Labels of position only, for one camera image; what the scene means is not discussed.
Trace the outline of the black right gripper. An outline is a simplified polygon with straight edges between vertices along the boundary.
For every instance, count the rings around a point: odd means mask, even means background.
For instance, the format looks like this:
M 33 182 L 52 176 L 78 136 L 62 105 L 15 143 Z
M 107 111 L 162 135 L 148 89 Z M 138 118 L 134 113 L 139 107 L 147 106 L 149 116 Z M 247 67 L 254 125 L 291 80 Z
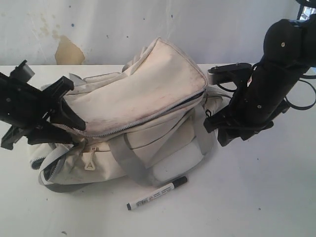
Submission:
M 218 131 L 221 146 L 243 141 L 273 127 L 273 120 L 289 109 L 286 95 L 299 79 L 297 71 L 269 62 L 252 65 L 249 79 L 236 85 L 227 106 L 204 121 L 207 132 Z

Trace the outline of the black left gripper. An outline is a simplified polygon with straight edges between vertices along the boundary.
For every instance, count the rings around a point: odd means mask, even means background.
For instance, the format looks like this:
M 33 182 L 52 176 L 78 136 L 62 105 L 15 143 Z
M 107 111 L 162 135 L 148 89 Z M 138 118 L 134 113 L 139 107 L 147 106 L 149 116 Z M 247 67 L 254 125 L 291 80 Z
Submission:
M 74 89 L 65 76 L 45 90 L 28 82 L 22 83 L 9 75 L 0 75 L 0 119 L 11 125 L 2 137 L 0 146 L 12 150 L 22 137 L 29 145 L 43 143 L 71 144 L 71 135 L 52 125 L 48 119 L 55 115 L 55 123 L 85 130 L 86 124 L 67 104 L 63 96 Z

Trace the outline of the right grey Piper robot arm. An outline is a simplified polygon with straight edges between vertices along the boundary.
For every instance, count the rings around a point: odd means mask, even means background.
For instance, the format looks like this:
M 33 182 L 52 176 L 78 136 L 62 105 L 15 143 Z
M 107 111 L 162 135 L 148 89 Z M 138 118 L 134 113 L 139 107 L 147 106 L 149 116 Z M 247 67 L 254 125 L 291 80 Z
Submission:
M 208 70 L 212 85 L 236 85 L 228 105 L 204 121 L 207 132 L 217 130 L 221 146 L 270 129 L 279 114 L 297 109 L 287 94 L 297 82 L 313 79 L 307 72 L 316 65 L 316 16 L 282 19 L 271 25 L 263 52 L 261 60 L 253 65 L 238 63 Z

